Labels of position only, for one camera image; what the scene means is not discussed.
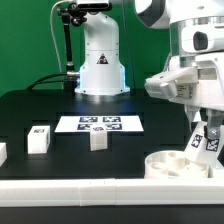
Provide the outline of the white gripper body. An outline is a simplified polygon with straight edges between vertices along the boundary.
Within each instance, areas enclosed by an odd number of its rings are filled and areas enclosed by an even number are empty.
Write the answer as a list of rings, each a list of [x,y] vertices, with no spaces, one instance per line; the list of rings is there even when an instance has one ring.
[[[205,75],[198,78],[187,105],[224,111],[224,53],[197,55],[195,63]]]

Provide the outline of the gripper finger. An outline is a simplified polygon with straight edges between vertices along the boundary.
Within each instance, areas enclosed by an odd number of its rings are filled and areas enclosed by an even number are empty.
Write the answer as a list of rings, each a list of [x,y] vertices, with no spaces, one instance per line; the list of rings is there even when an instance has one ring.
[[[192,105],[185,105],[184,111],[188,119],[189,129],[192,129],[194,124],[201,120],[200,108]]]
[[[207,109],[207,124],[205,126],[205,136],[207,139],[219,139],[221,136],[221,125],[224,121],[224,112],[214,109]]]

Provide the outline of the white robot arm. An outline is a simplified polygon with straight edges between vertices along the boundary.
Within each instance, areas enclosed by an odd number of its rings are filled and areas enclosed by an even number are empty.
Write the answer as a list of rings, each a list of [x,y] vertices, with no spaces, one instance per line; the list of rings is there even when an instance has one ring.
[[[77,0],[86,20],[86,57],[75,91],[84,96],[128,90],[117,56],[118,27],[104,15],[112,2]],[[134,6],[145,26],[170,31],[169,59],[146,79],[148,94],[182,104],[189,122],[205,108],[205,136],[218,138],[224,121],[224,0],[134,0]]]

